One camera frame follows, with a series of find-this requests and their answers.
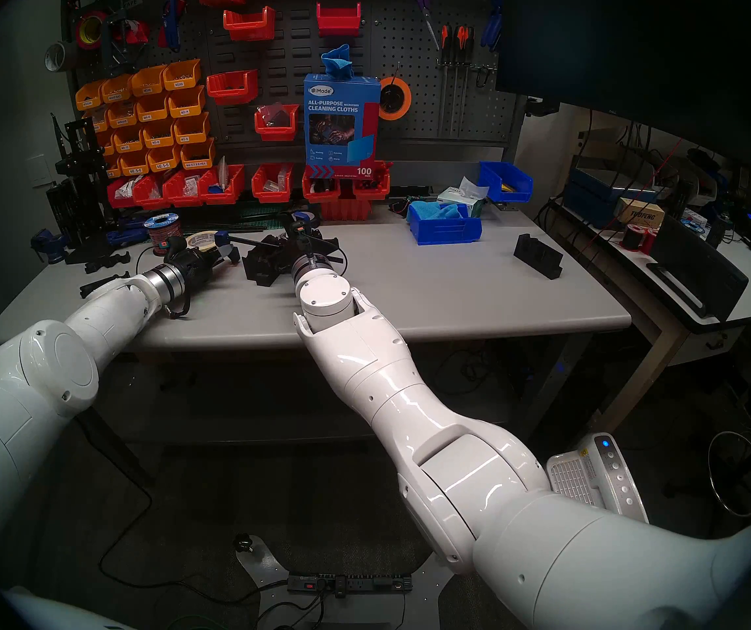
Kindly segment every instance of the tool wall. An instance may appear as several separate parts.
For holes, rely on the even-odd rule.
[[[489,75],[484,87],[478,87],[476,82],[484,79],[483,75],[479,79],[478,71],[471,70],[467,75],[465,68],[449,67],[448,82],[445,82],[445,69],[438,66],[439,54],[414,0],[248,0],[248,3],[233,10],[250,13],[260,12],[264,6],[274,8],[275,39],[238,42],[232,41],[224,29],[222,9],[209,8],[197,0],[189,0],[180,20],[182,46],[177,53],[156,46],[164,0],[107,0],[115,9],[122,1],[125,5],[136,3],[128,8],[128,16],[145,21],[151,27],[151,42],[145,46],[137,69],[198,58],[201,60],[203,81],[209,75],[222,72],[259,71],[259,95],[252,102],[227,107],[218,106],[210,98],[206,101],[211,135],[216,138],[219,153],[259,147],[266,149],[266,159],[273,161],[274,149],[278,151],[281,146],[302,146],[302,108],[294,141],[269,143],[263,142],[254,131],[255,107],[277,101],[302,104],[305,75],[321,72],[323,64],[320,54],[344,43],[350,44],[356,74],[382,78],[395,72],[411,89],[413,102],[410,110],[396,121],[381,120],[379,139],[427,143],[436,140],[449,145],[469,143],[488,146],[503,146],[508,142],[515,95],[495,90],[494,72]],[[324,7],[353,7],[361,2],[359,35],[355,38],[319,37],[316,18],[318,1]],[[497,54],[481,47],[482,33],[491,8],[490,0],[432,2],[432,20],[438,39],[443,24],[473,26],[476,42],[472,65],[497,65]],[[78,70],[80,85],[104,77],[106,73],[101,67],[100,57],[94,58],[91,66]],[[466,89],[463,99],[464,82]],[[445,103],[440,130],[441,99]]]

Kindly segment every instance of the blue storage bin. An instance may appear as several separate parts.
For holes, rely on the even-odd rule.
[[[502,183],[515,192],[502,192]],[[479,187],[489,187],[486,197],[495,202],[527,202],[533,195],[533,178],[509,162],[482,162]]]
[[[441,203],[440,209],[449,207]],[[421,219],[412,207],[407,209],[407,222],[416,237],[417,245],[427,246],[436,243],[469,243],[481,238],[481,220],[472,219],[466,205],[458,203],[457,211],[462,219]]]

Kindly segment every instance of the cardboard box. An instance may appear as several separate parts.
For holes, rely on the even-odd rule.
[[[645,228],[659,228],[661,222],[665,220],[665,211],[651,202],[619,198],[617,207],[615,207],[615,216],[623,225],[635,223]]]
[[[376,166],[381,83],[369,76],[304,82],[306,172],[311,178],[362,178]]]

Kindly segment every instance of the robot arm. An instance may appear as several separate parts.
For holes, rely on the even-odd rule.
[[[392,457],[423,535],[525,626],[695,627],[751,567],[751,527],[693,539],[555,494],[520,440],[440,402],[400,333],[343,277],[324,266],[295,282],[296,330]]]

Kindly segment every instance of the power strip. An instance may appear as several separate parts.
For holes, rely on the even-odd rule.
[[[335,598],[347,594],[407,594],[413,589],[411,576],[345,576],[343,574],[301,574],[288,576],[288,591],[316,593],[331,591]]]

